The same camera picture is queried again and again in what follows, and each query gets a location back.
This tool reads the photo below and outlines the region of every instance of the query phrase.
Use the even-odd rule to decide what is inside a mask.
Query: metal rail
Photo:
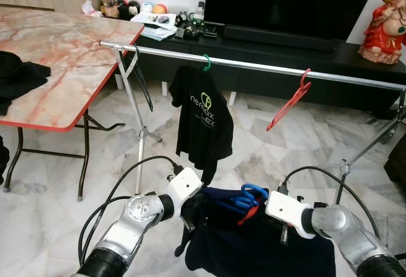
[[[191,60],[191,61],[201,61],[201,62],[207,61],[206,57],[200,56],[200,55],[179,53],[179,52],[159,50],[159,49],[151,49],[151,48],[146,48],[146,47],[136,47],[136,46],[120,44],[120,43],[116,43],[116,42],[100,41],[100,45],[102,47],[106,47],[106,48],[118,49],[119,51],[137,51],[137,48],[138,48],[139,52],[145,53],[145,54],[150,54],[150,55],[159,55],[159,56],[169,57],[169,58],[178,58],[181,60]],[[301,69],[291,69],[291,68],[284,68],[284,67],[261,65],[258,63],[246,63],[244,61],[236,61],[236,60],[224,60],[221,58],[210,58],[210,61],[213,64],[222,65],[222,66],[237,67],[237,68],[244,68],[244,69],[249,69],[249,70],[258,70],[258,71],[265,71],[265,72],[274,72],[274,73],[295,75],[295,76],[302,76],[303,72],[305,70],[305,69],[301,70]],[[378,88],[384,88],[384,89],[392,89],[392,90],[398,90],[398,91],[406,90],[405,85],[393,84],[391,82],[373,81],[370,79],[360,79],[358,77],[327,74],[327,73],[322,73],[322,72],[311,71],[307,74],[307,77],[311,77],[314,79],[325,79],[328,81],[335,81],[335,82],[346,82],[346,83],[350,83],[350,84],[378,87]]]

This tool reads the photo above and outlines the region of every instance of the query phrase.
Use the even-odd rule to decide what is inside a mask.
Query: black tv screen
[[[206,0],[204,20],[346,40],[366,2],[367,0]]]

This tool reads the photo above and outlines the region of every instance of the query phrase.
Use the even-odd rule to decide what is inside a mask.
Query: television
[[[270,38],[342,40],[349,36],[367,0],[206,0],[204,20],[224,24],[236,36],[250,31]],[[257,36],[264,42],[267,37]]]

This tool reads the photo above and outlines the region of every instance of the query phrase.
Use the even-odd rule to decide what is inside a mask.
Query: clothes rack
[[[131,106],[133,107],[136,115],[138,116],[139,122],[141,124],[140,152],[139,152],[138,158],[139,158],[139,160],[142,160],[143,146],[145,143],[145,138],[147,136],[151,136],[151,137],[155,138],[157,141],[162,141],[162,140],[160,138],[158,138],[157,136],[155,136],[154,134],[148,132],[147,127],[143,125],[141,114],[138,109],[133,90],[131,89],[129,82],[128,82],[128,75],[131,73],[131,71],[134,68],[136,61],[138,59],[137,50],[141,53],[150,54],[150,55],[158,55],[158,56],[163,56],[163,57],[178,58],[178,59],[190,60],[190,61],[201,61],[204,63],[207,62],[207,58],[204,56],[191,55],[191,54],[187,54],[187,53],[179,53],[179,52],[165,51],[165,50],[145,48],[145,47],[136,47],[136,46],[127,45],[127,44],[120,44],[117,42],[100,41],[100,45],[103,47],[106,47],[106,48],[111,48],[115,52],[117,62],[119,64],[120,73],[123,78],[124,86],[126,87],[126,90],[127,90],[130,102],[131,102]],[[123,63],[124,59],[123,59],[123,55],[122,55],[123,51],[135,52],[134,58],[127,70],[124,69],[124,63]],[[249,70],[273,72],[273,73],[280,73],[280,74],[286,74],[286,75],[302,76],[302,74],[304,72],[303,69],[276,67],[276,66],[271,66],[271,65],[261,65],[261,64],[257,64],[257,63],[246,63],[243,61],[224,60],[221,58],[210,58],[210,61],[212,64],[217,64],[217,65],[222,65],[222,66],[245,68],[245,69],[249,69]],[[405,107],[404,107],[406,86],[401,85],[401,84],[394,84],[394,83],[390,83],[390,82],[373,81],[370,79],[361,79],[358,77],[348,77],[348,76],[327,74],[327,73],[314,72],[314,71],[308,72],[307,77],[314,78],[314,79],[324,79],[324,80],[328,80],[328,81],[345,82],[345,83],[349,83],[349,84],[358,84],[358,85],[377,87],[377,88],[383,88],[383,89],[391,89],[391,90],[396,90],[396,91],[400,92],[400,101],[399,101],[397,116],[394,119],[392,119],[391,121],[389,121],[384,127],[382,127],[382,129],[369,142],[367,142],[365,144],[364,148],[362,148],[360,151],[355,153],[349,159],[342,159],[340,161],[340,163],[338,163],[341,180],[344,182],[346,177],[351,172],[351,166],[360,157],[362,157],[367,151],[369,151],[376,143],[378,143],[380,140],[382,140],[383,137],[386,137],[388,135],[389,136],[393,135],[393,133],[396,130],[397,125],[402,121],[402,119],[404,117],[406,117]],[[136,193],[139,193],[139,191],[140,191],[140,181],[141,181],[141,167],[139,167],[139,169],[137,171]],[[341,185],[339,185],[337,187],[336,196],[335,196],[336,204],[340,203],[342,192],[343,192],[343,187]]]

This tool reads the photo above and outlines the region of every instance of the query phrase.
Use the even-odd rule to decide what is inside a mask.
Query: red hanger
[[[277,124],[277,122],[279,122],[280,119],[284,117],[287,114],[287,112],[289,112],[289,110],[292,109],[292,107],[307,93],[307,91],[309,91],[311,82],[305,84],[305,77],[307,73],[309,73],[310,71],[311,71],[310,69],[304,71],[302,79],[300,80],[299,89],[295,92],[293,97],[286,103],[286,105],[281,110],[279,110],[279,112],[273,118],[272,122],[270,122],[270,124],[266,128],[266,131],[271,130]]]

